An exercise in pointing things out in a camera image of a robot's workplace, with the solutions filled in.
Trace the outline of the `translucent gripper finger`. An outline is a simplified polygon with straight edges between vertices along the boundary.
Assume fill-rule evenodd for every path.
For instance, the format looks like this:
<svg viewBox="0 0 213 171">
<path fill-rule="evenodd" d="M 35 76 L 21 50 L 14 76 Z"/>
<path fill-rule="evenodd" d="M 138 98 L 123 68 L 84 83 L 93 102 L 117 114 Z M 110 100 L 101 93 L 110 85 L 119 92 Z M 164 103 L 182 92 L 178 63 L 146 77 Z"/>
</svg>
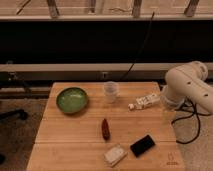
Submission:
<svg viewBox="0 0 213 171">
<path fill-rule="evenodd" d="M 169 124 L 170 123 L 170 114 L 166 109 L 163 110 L 162 116 L 163 116 L 163 123 Z"/>
</svg>

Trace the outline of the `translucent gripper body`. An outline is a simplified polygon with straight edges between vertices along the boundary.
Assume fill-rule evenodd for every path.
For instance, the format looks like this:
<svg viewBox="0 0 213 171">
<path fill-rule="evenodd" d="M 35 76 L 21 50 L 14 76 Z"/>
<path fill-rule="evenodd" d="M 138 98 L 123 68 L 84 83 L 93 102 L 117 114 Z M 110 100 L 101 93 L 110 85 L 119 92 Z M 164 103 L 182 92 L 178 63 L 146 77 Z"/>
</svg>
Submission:
<svg viewBox="0 0 213 171">
<path fill-rule="evenodd" d="M 160 99 L 167 110 L 176 110 L 184 102 L 184 97 L 172 90 L 168 85 L 163 87 Z"/>
</svg>

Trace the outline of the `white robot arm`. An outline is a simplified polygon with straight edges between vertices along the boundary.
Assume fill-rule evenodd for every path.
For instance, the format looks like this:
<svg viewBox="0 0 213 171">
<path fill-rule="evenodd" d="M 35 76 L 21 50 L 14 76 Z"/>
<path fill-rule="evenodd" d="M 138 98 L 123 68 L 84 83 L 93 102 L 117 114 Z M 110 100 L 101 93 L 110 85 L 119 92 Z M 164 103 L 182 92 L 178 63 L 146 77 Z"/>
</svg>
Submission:
<svg viewBox="0 0 213 171">
<path fill-rule="evenodd" d="M 166 85 L 160 93 L 165 123 L 171 120 L 171 116 L 185 99 L 213 114 L 213 87 L 205 82 L 207 77 L 208 68 L 200 61 L 192 61 L 167 71 Z"/>
</svg>

